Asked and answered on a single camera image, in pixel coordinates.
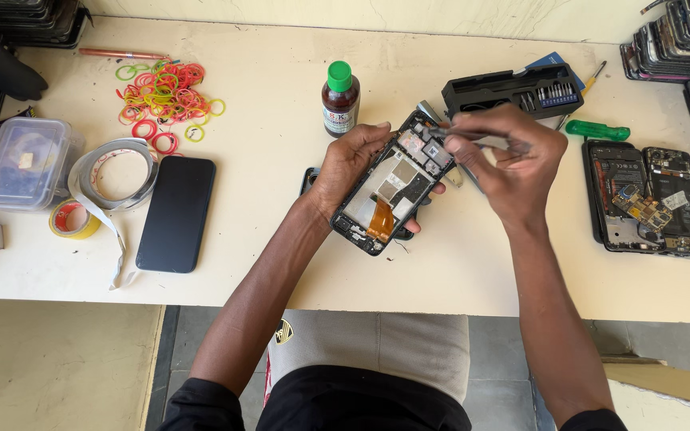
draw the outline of person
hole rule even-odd
[[[452,123],[531,144],[522,155],[493,149],[495,164],[460,136],[445,148],[478,178],[507,232],[523,348],[556,426],[624,430],[547,230],[547,195],[566,137],[511,104],[458,113]],[[258,430],[471,429],[461,405],[470,360],[465,316],[284,310],[331,216],[391,137],[389,123],[359,124],[331,142],[313,187],[208,329],[159,429],[244,429],[238,396],[266,345],[272,389]],[[414,220],[405,226],[420,230]]]

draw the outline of white table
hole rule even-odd
[[[518,69],[552,51],[582,78],[608,60],[575,118],[628,126],[629,142],[638,148],[690,152],[682,86],[628,81],[612,44],[96,17],[81,46],[166,51],[196,61],[207,71],[197,89],[227,103],[225,115],[205,127],[202,142],[180,146],[187,156],[217,164],[198,266],[187,275],[140,271],[131,285],[109,291],[118,253],[109,229],[72,241],[54,236],[44,215],[0,212],[0,299],[223,305],[297,198],[305,169],[321,165],[331,138],[323,130],[320,91],[334,60],[348,61],[361,81],[359,121],[394,125],[422,99],[443,111],[440,91],[453,78]],[[115,90],[124,83],[113,73],[120,64],[138,61],[117,64],[50,49],[22,49],[20,58],[51,85],[35,103],[38,115],[70,122],[87,138],[86,150],[130,136],[129,127],[117,122],[122,102]],[[2,114],[24,106],[7,100]],[[182,135],[182,128],[174,130]],[[690,260],[611,253],[593,240],[581,139],[569,139],[547,217],[580,314],[690,321]],[[146,213],[147,206],[113,214],[127,240],[125,271],[135,269]],[[502,225],[469,180],[436,196],[418,218],[423,231],[405,243],[408,252],[391,244],[378,258],[330,235],[290,306],[517,315]],[[614,271],[629,281],[620,282]]]

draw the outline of green screwdriver handle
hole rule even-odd
[[[589,121],[571,120],[566,125],[566,133],[593,138],[625,140],[630,136],[630,129],[627,127],[609,127],[606,124],[591,123]]]

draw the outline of black tool case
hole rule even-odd
[[[584,103],[567,63],[532,66],[519,74],[504,71],[451,80],[441,95],[449,118],[457,112],[514,103],[539,120],[572,113]]]

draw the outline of green bottle cap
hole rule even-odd
[[[347,91],[353,85],[353,75],[350,74],[350,66],[344,61],[335,61],[327,70],[327,83],[337,93]]]

